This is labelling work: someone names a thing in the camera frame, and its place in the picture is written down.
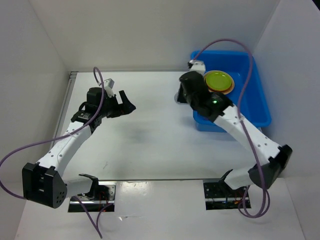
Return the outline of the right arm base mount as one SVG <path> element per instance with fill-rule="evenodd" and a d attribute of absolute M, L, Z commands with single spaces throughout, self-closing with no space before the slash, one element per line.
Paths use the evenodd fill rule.
<path fill-rule="evenodd" d="M 236 190 L 220 182 L 218 178 L 204 179 L 203 191 L 206 210 L 231 210 L 238 209 L 242 204 L 246 187 Z"/>

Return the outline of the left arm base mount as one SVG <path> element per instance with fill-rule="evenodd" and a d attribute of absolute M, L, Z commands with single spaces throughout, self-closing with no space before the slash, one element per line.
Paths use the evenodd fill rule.
<path fill-rule="evenodd" d="M 93 197 L 87 197 L 84 193 L 77 198 L 83 203 L 89 213 L 114 212 L 116 198 L 116 181 L 99 181 L 99 187 Z"/>

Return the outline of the blue cup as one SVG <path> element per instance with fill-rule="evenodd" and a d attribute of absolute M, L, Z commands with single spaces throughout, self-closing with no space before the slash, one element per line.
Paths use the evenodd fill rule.
<path fill-rule="evenodd" d="M 174 95 L 174 100 L 178 104 L 186 104 L 186 99 L 183 94 L 179 94 L 178 92 Z"/>

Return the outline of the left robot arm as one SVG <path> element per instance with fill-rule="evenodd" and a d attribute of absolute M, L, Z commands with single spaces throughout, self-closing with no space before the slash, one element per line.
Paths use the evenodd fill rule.
<path fill-rule="evenodd" d="M 99 196 L 103 186 L 99 185 L 97 177 L 82 173 L 80 179 L 64 181 L 63 175 L 75 153 L 99 127 L 103 118 L 117 118 L 136 109 L 125 91 L 119 91 L 119 96 L 121 103 L 115 95 L 109 96 L 100 87 L 88 90 L 86 101 L 71 118 L 63 138 L 36 163 L 27 163 L 23 167 L 25 199 L 56 209 L 66 198 L 85 196 L 88 200 L 94 200 Z"/>

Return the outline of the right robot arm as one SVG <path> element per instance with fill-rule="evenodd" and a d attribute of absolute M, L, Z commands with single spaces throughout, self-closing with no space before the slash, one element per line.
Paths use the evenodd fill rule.
<path fill-rule="evenodd" d="M 220 193 L 229 197 L 238 188 L 250 185 L 268 190 L 286 168 L 292 148 L 287 144 L 281 146 L 266 137 L 239 113 L 237 106 L 227 96 L 210 92 L 200 73 L 186 72 L 179 81 L 183 97 L 194 111 L 225 130 L 258 157 L 259 162 L 253 167 L 227 171 L 219 184 Z"/>

